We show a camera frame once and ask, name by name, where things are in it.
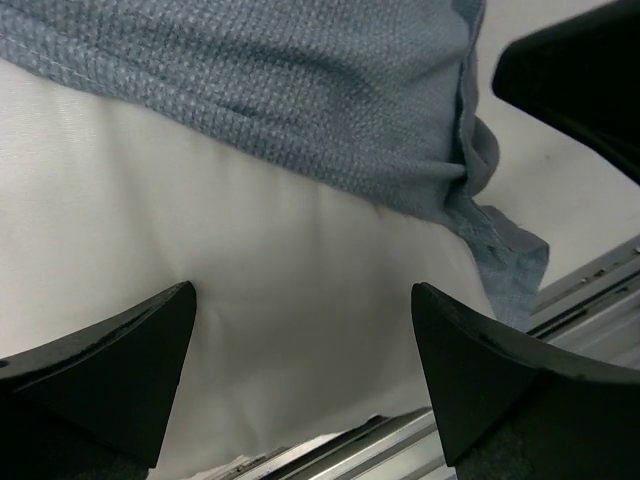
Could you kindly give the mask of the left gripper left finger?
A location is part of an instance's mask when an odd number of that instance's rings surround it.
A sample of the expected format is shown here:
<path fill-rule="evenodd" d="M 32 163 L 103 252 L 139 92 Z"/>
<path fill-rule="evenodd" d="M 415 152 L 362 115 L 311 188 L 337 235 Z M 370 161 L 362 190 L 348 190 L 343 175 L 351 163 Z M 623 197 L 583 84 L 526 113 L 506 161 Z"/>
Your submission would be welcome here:
<path fill-rule="evenodd" d="M 145 479 L 159 459 L 195 321 L 176 284 L 1 361 L 4 479 Z"/>

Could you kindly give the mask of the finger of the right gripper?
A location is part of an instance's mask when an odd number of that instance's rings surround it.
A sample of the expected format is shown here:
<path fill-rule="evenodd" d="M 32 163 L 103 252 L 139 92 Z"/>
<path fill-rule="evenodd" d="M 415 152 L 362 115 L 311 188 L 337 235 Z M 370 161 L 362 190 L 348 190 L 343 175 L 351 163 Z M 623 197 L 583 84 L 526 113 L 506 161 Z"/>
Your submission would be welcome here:
<path fill-rule="evenodd" d="M 492 89 L 623 174 L 638 174 L 638 2 L 612 1 L 512 42 Z"/>

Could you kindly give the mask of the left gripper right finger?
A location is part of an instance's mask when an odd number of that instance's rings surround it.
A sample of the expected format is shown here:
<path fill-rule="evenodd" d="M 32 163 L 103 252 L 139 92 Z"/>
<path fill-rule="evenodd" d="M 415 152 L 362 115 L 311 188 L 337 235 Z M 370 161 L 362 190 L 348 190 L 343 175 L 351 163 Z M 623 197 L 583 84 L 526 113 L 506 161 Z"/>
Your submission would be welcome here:
<path fill-rule="evenodd" d="M 635 479 L 639 374 L 488 318 L 437 288 L 411 314 L 444 458 L 460 479 Z"/>

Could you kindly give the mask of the striped blue beige pillowcase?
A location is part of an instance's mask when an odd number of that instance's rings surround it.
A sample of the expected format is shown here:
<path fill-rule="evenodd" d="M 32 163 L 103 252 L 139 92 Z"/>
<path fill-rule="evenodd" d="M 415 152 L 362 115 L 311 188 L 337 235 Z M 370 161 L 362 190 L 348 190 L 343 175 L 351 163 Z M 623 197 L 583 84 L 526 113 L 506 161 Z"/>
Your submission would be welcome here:
<path fill-rule="evenodd" d="M 546 242 L 474 198 L 482 1 L 5 1 L 1 56 L 461 236 L 527 330 Z"/>

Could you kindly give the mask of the white pillow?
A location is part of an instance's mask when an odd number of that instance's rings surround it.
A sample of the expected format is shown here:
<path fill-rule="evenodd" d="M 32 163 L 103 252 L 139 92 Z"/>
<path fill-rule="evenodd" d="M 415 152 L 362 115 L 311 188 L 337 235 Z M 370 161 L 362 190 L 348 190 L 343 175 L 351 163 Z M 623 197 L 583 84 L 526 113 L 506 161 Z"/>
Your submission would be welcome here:
<path fill-rule="evenodd" d="M 416 283 L 492 311 L 444 227 L 3 63 L 2 353 L 181 281 L 197 316 L 155 479 L 426 406 Z"/>

